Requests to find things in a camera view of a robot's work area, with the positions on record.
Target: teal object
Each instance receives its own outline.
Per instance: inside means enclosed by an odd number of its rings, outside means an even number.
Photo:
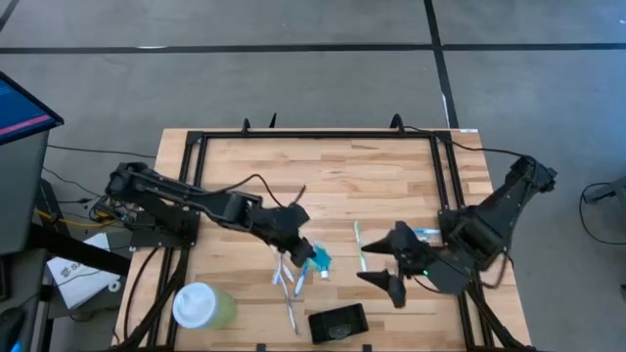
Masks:
[[[333,260],[330,255],[320,245],[315,244],[313,246],[315,250],[315,258],[311,258],[313,261],[313,269],[318,271],[322,276],[322,279],[327,279],[329,276],[329,269],[331,269],[331,261]]]

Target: gray floor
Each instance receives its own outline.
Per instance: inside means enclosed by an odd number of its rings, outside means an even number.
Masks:
[[[9,0],[0,0],[5,6]],[[443,44],[626,41],[623,1],[437,0]],[[0,47],[427,43],[419,0],[21,0]],[[527,207],[515,274],[531,337],[555,351],[623,351],[626,249],[593,242],[577,202],[626,176],[624,51],[446,52],[461,127],[485,146],[535,155],[557,189]],[[51,143],[155,154],[164,127],[384,126],[399,112],[447,125],[431,52],[0,55],[0,69],[61,114]],[[48,152],[46,166],[101,190],[115,155]],[[513,160],[489,155],[498,186]],[[55,183],[59,198],[83,194]],[[593,232],[626,241],[611,201],[586,209]],[[83,211],[67,206],[68,211]],[[115,313],[60,321],[55,350],[107,346]]]

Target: white cup lid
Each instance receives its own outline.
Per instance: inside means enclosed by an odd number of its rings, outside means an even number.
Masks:
[[[197,329],[205,326],[216,311],[217,298],[205,283],[192,283],[181,288],[174,297],[172,313],[181,327]]]

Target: monitor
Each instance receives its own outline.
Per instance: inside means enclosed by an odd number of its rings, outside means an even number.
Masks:
[[[0,71],[0,145],[63,123],[60,116]]]

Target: black metal frame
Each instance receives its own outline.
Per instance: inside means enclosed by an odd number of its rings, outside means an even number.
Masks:
[[[276,115],[272,117],[272,122],[270,123],[270,128],[273,128],[276,125]],[[208,140],[210,139],[240,139],[240,138],[300,138],[300,139],[317,139],[317,138],[349,138],[349,139],[360,139],[360,138],[377,138],[377,139],[428,139],[430,143],[430,150],[432,154],[433,168],[435,179],[437,183],[437,189],[439,194],[439,200],[441,202],[442,209],[449,209],[450,203],[448,200],[448,194],[446,190],[446,184],[443,173],[443,166],[441,163],[441,157],[439,155],[439,143],[437,140],[441,141],[449,141],[451,140],[450,131],[431,131],[431,132],[417,132],[412,130],[406,130],[404,128],[404,123],[400,115],[395,114],[391,120],[391,124],[389,126],[389,131],[250,131],[250,123],[247,118],[244,120],[243,128],[240,131],[191,131],[187,134],[187,139],[185,141],[185,151],[183,153],[183,161],[180,167],[179,173],[179,181],[186,182],[189,175],[189,168],[191,164],[191,155],[192,149],[195,144],[200,144],[200,150],[198,155],[198,160],[196,162],[196,172],[194,175],[193,184],[195,186],[201,185],[202,180],[202,172],[204,170],[204,162],[206,156],[206,149],[208,147]],[[457,167],[457,161],[454,154],[454,147],[449,143],[443,144],[445,148],[446,157],[448,159],[448,164],[450,167],[450,174],[452,180],[452,187],[454,190],[455,200],[458,207],[464,207],[465,200],[463,197],[463,189],[461,186],[461,178],[459,176],[459,170]],[[181,259],[185,260],[183,265],[187,268],[188,263],[187,260],[189,258],[189,248],[183,248],[181,252]],[[171,267],[173,248],[167,248],[165,250],[165,254],[163,256],[163,261],[161,264],[160,276],[158,278],[158,286],[156,297],[159,297],[165,287],[168,279],[168,274]],[[480,285],[480,277],[479,274],[474,272],[472,273],[474,277],[474,282],[476,284],[476,292],[481,299],[484,299],[484,294],[482,291],[482,287]],[[458,298],[459,301],[459,315],[461,318],[461,324],[463,327],[463,335],[465,339],[466,348],[468,350],[474,349],[477,347],[474,343],[473,330],[471,326],[470,320],[470,309],[468,306],[468,300],[465,295],[462,295]],[[157,334],[158,334],[158,326],[159,320],[156,319],[153,324],[149,335],[148,335],[148,347],[156,347],[157,344]],[[494,347],[493,337],[491,334],[491,329],[489,328],[486,320],[480,316],[480,327],[482,330],[483,341],[485,347]],[[165,342],[165,347],[174,348],[174,343],[176,339],[176,331],[177,325],[173,317],[170,317],[169,327],[167,330],[167,337]],[[257,350],[265,350],[265,344],[259,343],[257,346]],[[364,350],[372,351],[371,345],[364,345]]]

